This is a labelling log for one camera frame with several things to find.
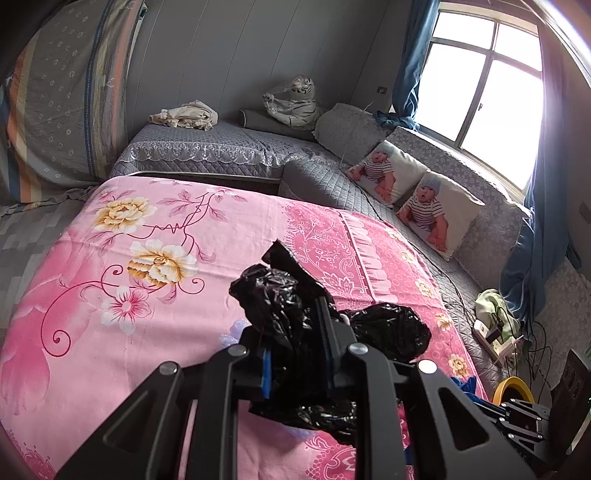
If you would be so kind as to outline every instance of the black plastic bag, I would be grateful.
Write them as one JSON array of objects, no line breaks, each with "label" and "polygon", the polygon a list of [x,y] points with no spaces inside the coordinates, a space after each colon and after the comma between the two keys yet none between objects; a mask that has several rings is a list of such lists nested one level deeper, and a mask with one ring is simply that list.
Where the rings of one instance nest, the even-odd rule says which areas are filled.
[{"label": "black plastic bag", "polygon": [[363,310],[342,312],[357,340],[380,350],[390,360],[408,363],[425,353],[431,330],[409,307],[378,303]]},{"label": "black plastic bag", "polygon": [[284,425],[330,433],[354,445],[356,403],[332,400],[324,390],[324,352],[314,302],[325,297],[329,315],[349,317],[359,341],[388,358],[408,362],[427,349],[431,332],[412,309],[381,303],[337,312],[333,297],[280,242],[262,258],[270,265],[247,268],[230,286],[246,317],[271,350],[271,396],[251,404],[251,413]]},{"label": "black plastic bag", "polygon": [[251,413],[288,427],[322,430],[341,445],[355,445],[357,404],[350,400],[324,400],[319,404],[253,403]]},{"label": "black plastic bag", "polygon": [[287,349],[297,349],[303,330],[310,330],[296,293],[297,280],[281,270],[261,264],[248,267],[230,285],[230,295],[240,302],[246,318],[263,335]]}]

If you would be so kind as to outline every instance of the gray pillow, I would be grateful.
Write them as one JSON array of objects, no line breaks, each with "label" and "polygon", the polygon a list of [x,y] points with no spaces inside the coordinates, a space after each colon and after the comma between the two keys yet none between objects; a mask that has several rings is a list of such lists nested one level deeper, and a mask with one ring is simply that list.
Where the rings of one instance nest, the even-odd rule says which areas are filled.
[{"label": "gray pillow", "polygon": [[270,134],[285,135],[286,137],[299,138],[308,142],[316,142],[312,132],[298,130],[288,125],[278,122],[267,115],[266,112],[256,110],[240,110],[238,124],[242,128],[257,130],[259,132],[269,132]]},{"label": "gray pillow", "polygon": [[369,112],[353,105],[337,103],[318,119],[313,133],[325,149],[343,158],[347,165],[355,165],[392,130],[380,127]]}]

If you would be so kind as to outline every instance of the baby photo pillow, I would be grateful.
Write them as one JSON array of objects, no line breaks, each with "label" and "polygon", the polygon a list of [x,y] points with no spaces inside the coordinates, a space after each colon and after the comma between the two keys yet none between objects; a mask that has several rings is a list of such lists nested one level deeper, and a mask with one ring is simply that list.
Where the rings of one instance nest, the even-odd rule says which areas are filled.
[{"label": "baby photo pillow", "polygon": [[464,187],[429,170],[397,216],[448,261],[482,207]]},{"label": "baby photo pillow", "polygon": [[385,205],[392,205],[413,188],[427,167],[387,140],[347,171],[361,188]]}]

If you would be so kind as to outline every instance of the electrical outlet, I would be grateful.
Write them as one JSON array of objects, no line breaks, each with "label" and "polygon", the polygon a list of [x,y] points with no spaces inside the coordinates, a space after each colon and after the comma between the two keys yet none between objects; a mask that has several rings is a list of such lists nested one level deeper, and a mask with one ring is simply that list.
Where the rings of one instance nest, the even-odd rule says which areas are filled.
[{"label": "electrical outlet", "polygon": [[581,205],[579,205],[579,213],[585,219],[585,222],[591,223],[591,210],[585,202],[581,202]]}]

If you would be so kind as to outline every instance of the green cloth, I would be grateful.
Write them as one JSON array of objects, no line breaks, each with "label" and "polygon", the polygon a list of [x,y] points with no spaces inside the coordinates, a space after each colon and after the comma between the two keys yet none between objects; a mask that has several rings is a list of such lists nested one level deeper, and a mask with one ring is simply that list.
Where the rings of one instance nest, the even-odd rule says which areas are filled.
[{"label": "green cloth", "polygon": [[496,322],[503,324],[501,333],[501,343],[505,343],[510,338],[519,337],[519,322],[510,314],[498,290],[491,288],[483,291],[476,298],[475,307],[476,318],[491,328]]}]

